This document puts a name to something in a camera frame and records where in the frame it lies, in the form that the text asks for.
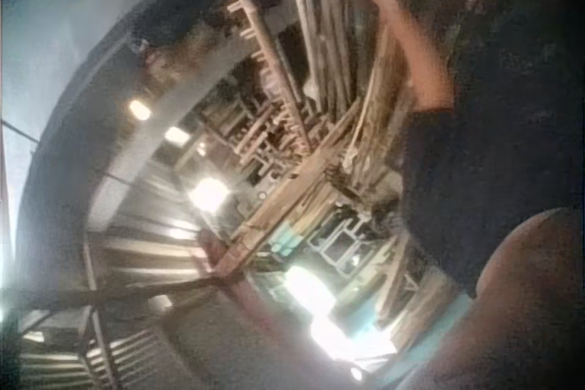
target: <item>man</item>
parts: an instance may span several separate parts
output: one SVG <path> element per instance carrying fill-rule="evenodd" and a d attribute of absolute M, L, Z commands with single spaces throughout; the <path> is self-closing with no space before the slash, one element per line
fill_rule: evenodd
<path fill-rule="evenodd" d="M 583 69 L 570 5 L 490 0 L 474 17 L 476 35 L 456 57 L 453 81 L 400 1 L 373 1 L 403 49 L 416 96 L 405 222 L 443 270 L 477 293 L 404 386 L 560 388 L 583 341 Z"/>

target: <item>person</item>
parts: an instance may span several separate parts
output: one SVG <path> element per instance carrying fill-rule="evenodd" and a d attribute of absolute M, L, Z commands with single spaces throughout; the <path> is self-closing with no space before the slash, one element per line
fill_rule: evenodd
<path fill-rule="evenodd" d="M 571 5 L 486 0 L 450 72 L 400 0 L 372 1 L 415 95 L 405 224 L 477 296 L 401 388 L 567 388 L 558 383 L 585 345 L 583 69 Z"/>

